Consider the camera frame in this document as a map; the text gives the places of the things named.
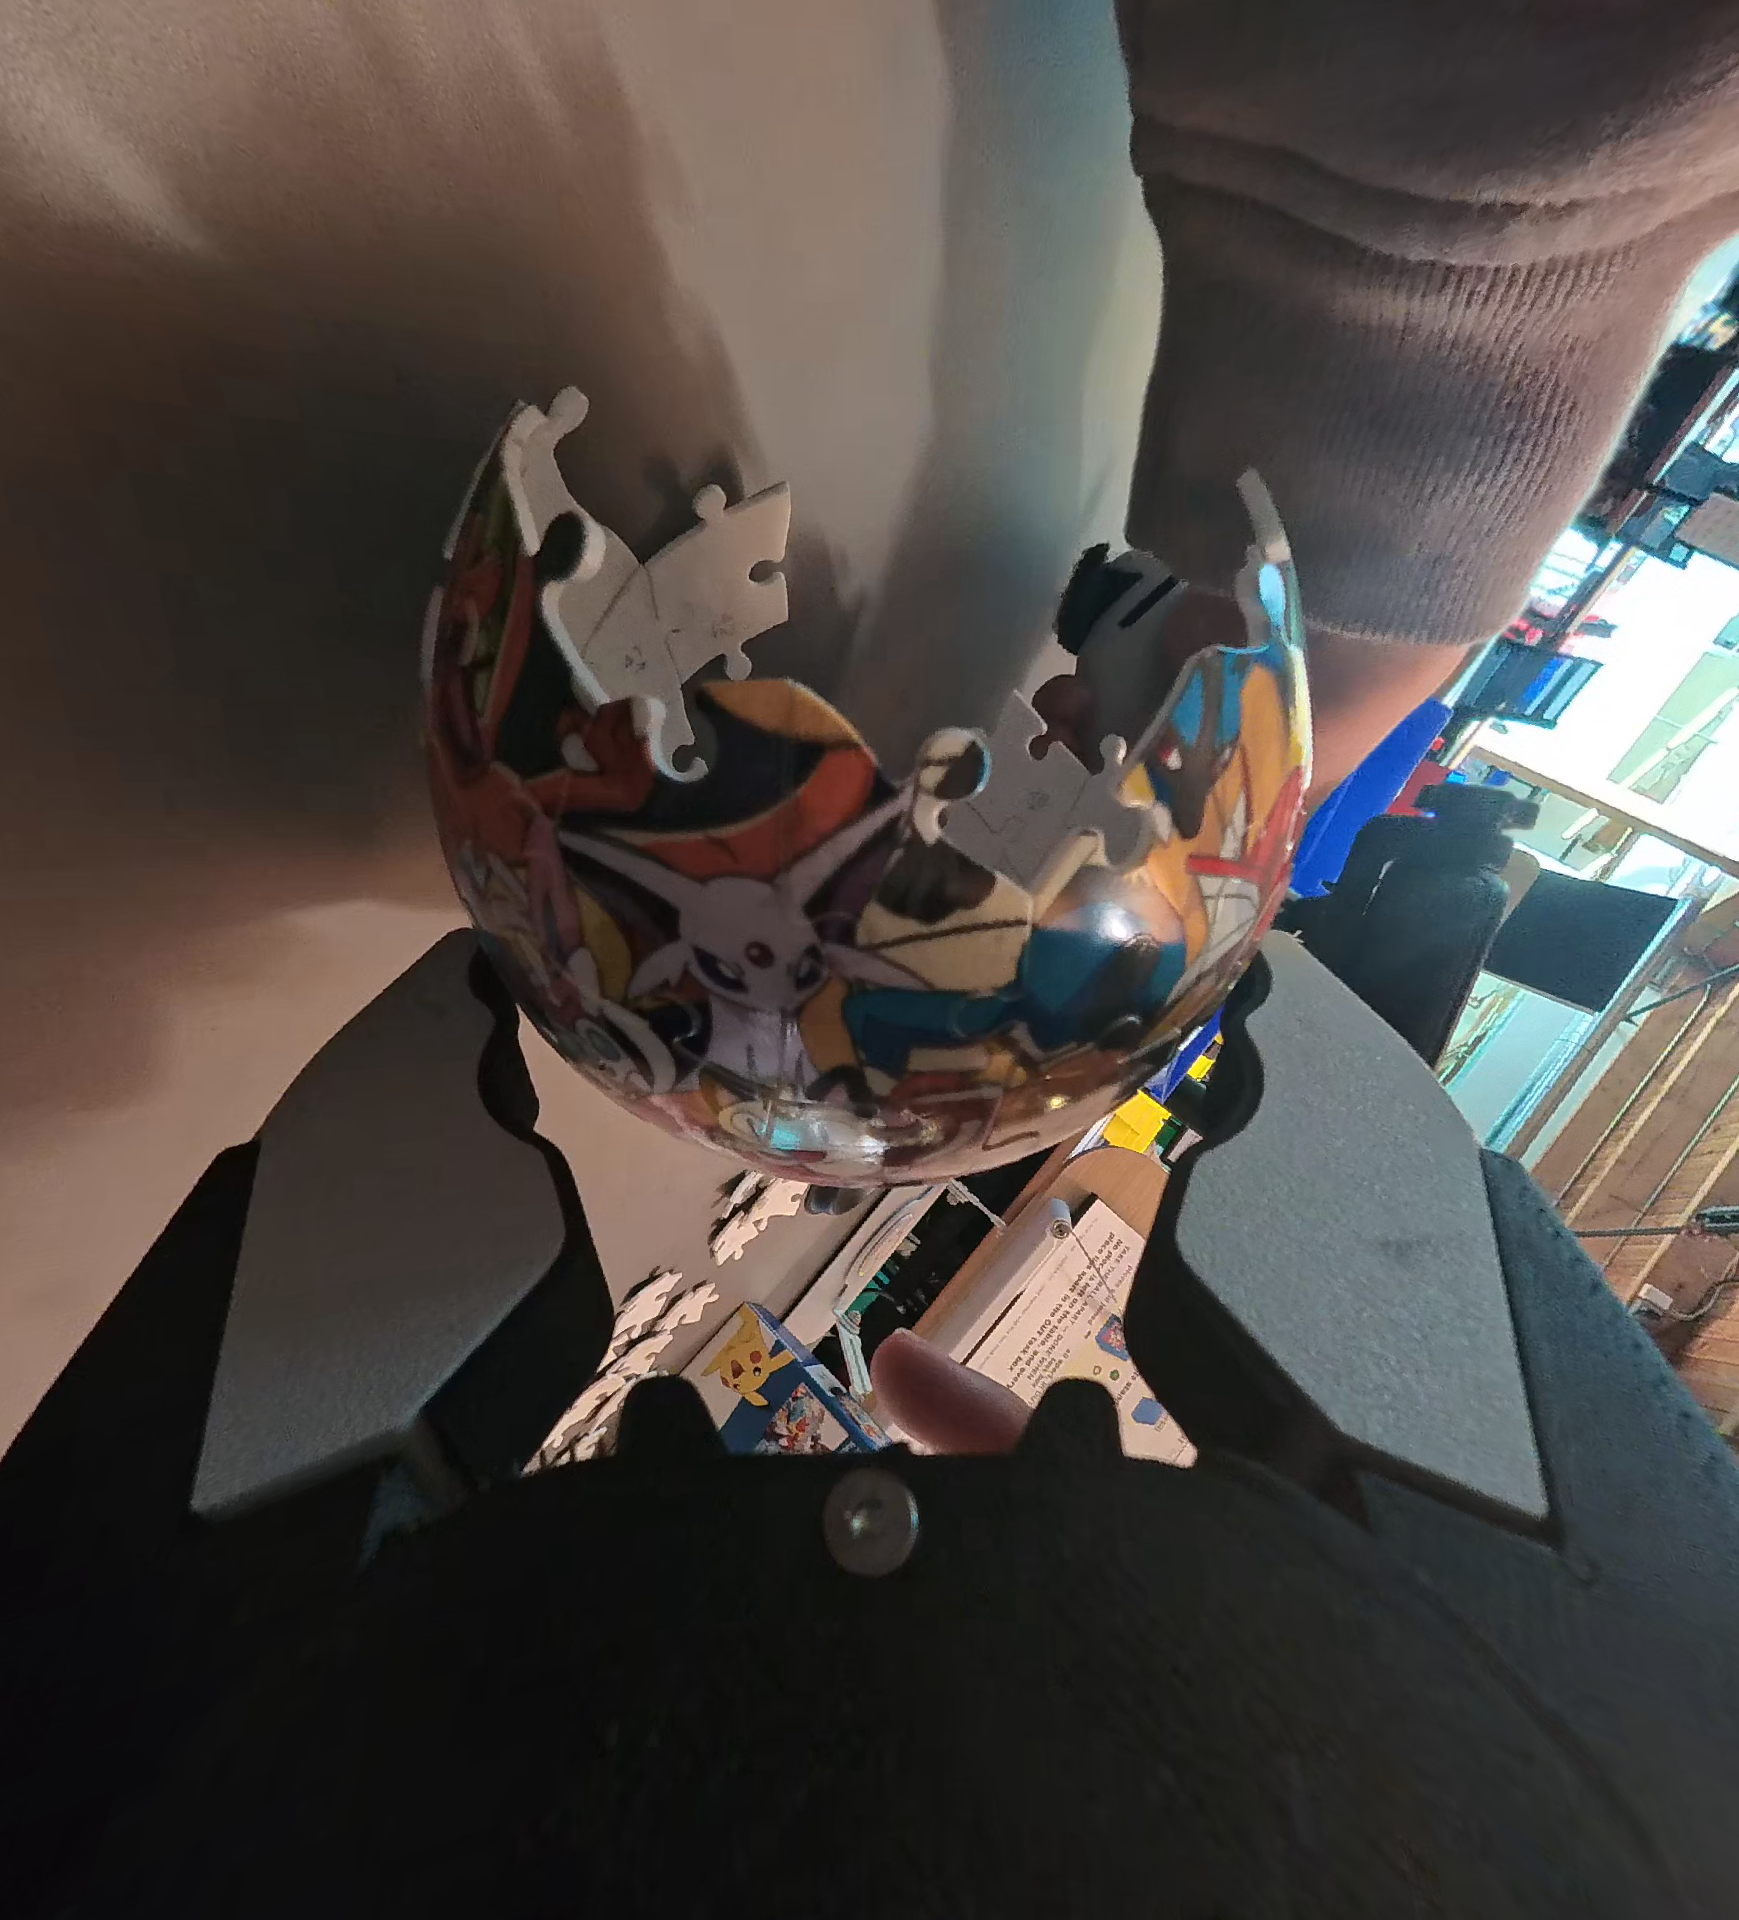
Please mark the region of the blue cartoon puzzle box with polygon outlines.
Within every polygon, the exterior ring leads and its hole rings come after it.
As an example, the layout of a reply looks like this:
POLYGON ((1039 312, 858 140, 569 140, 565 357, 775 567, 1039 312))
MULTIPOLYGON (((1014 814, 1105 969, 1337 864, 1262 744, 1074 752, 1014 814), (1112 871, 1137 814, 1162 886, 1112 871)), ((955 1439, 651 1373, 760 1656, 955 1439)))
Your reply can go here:
POLYGON ((889 1434, 772 1312, 741 1305, 690 1368, 726 1454, 878 1454, 889 1434))

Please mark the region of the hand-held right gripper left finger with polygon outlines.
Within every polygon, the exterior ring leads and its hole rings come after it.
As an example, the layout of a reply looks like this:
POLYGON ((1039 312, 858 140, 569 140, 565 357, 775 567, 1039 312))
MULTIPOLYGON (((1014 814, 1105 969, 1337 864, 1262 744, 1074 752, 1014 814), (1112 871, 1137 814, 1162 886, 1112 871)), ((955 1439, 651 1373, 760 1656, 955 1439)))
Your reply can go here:
POLYGON ((537 1118, 519 1009, 465 930, 280 1095, 257 1135, 198 1515, 389 1461, 446 1494, 522 1475, 614 1327, 573 1171, 537 1118))

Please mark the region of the person's left forearm brown sleeve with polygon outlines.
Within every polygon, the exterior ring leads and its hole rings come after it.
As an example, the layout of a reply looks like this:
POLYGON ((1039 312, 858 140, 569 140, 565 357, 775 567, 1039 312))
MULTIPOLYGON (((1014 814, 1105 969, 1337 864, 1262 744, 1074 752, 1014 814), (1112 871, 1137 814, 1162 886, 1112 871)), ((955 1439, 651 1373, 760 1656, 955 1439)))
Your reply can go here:
POLYGON ((1739 235, 1739 2, 1118 24, 1162 256, 1128 542, 1223 585, 1252 469, 1313 628, 1492 637, 1739 235))

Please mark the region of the pile of white puzzle pieces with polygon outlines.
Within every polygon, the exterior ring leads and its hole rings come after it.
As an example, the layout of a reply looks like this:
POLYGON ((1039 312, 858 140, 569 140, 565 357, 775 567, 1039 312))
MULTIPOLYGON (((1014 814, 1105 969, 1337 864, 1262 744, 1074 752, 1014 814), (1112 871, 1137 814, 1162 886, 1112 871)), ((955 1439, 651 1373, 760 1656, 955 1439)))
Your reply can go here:
MULTIPOLYGON (((808 1183, 762 1173, 741 1175, 713 1215, 707 1235, 712 1265, 740 1261, 775 1219, 801 1212, 808 1193, 808 1183)), ((560 1470, 607 1454, 629 1393, 659 1370, 672 1343, 699 1323, 716 1299, 717 1286, 712 1279, 688 1281, 678 1267, 654 1268, 617 1305, 597 1370, 520 1474, 560 1470)))

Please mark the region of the person's right hand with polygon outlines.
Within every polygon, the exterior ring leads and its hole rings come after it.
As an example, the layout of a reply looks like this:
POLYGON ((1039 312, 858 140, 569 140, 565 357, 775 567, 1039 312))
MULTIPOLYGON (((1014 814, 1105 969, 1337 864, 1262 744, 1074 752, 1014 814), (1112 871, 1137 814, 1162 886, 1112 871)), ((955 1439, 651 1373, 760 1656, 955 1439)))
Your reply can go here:
POLYGON ((929 1456, 1002 1458, 1029 1423, 1029 1407, 1006 1386, 912 1331, 878 1345, 871 1384, 881 1425, 929 1456))

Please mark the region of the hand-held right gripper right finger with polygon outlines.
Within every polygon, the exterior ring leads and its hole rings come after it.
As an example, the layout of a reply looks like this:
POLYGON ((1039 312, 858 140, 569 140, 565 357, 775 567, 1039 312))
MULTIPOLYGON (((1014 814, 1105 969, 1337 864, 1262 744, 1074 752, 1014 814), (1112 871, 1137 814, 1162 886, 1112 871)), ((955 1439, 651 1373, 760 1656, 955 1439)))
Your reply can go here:
POLYGON ((1194 1456, 1337 1505, 1378 1475, 1547 1530, 1480 1144, 1435 1072, 1280 932, 1223 1062, 1240 1104, 1173 1177, 1128 1299, 1164 1413, 1194 1456))

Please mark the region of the colourful cartoon puzzle ball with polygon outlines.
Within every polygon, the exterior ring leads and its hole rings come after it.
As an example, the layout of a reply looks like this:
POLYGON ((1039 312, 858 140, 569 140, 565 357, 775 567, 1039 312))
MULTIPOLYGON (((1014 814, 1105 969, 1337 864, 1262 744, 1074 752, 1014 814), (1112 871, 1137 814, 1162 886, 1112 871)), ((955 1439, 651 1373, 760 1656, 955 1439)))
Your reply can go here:
POLYGON ((1305 623, 1256 471, 1240 648, 1100 740, 1012 693, 887 770, 747 645, 787 617, 783 484, 641 560, 563 471, 590 398, 502 420, 425 611, 444 864, 520 1016, 634 1117, 785 1177, 1012 1162, 1209 1027, 1289 890, 1305 623))

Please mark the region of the white printed paper sheet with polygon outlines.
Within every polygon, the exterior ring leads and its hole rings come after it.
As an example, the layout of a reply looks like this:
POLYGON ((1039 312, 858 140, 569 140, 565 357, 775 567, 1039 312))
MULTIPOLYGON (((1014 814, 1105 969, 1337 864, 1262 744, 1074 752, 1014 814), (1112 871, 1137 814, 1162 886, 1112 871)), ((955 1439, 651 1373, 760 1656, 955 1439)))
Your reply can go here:
POLYGON ((1103 1198, 1048 1208, 1025 1254, 955 1357, 1025 1407, 1076 1378, 1101 1386, 1118 1412, 1121 1451, 1186 1470, 1194 1449, 1136 1366, 1126 1302, 1147 1238, 1103 1198))

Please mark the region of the dark flat panel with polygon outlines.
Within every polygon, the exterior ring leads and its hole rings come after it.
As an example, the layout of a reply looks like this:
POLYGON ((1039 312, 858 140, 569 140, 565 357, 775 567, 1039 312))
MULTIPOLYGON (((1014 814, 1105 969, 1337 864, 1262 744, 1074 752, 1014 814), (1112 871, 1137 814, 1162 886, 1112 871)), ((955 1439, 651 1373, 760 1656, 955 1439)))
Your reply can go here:
POLYGON ((1603 1014, 1673 924, 1678 902, 1541 867, 1480 971, 1580 1014, 1603 1014))

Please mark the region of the blue plastic object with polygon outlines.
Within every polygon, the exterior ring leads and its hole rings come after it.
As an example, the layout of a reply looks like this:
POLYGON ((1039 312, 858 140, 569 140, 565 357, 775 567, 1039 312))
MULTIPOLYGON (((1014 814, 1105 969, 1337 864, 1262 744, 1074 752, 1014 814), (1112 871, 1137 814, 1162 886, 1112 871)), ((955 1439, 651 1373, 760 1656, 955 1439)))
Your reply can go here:
POLYGON ((1291 897, 1316 897, 1338 880, 1357 836, 1402 795, 1451 715, 1440 700, 1414 708, 1313 812, 1295 849, 1291 897))

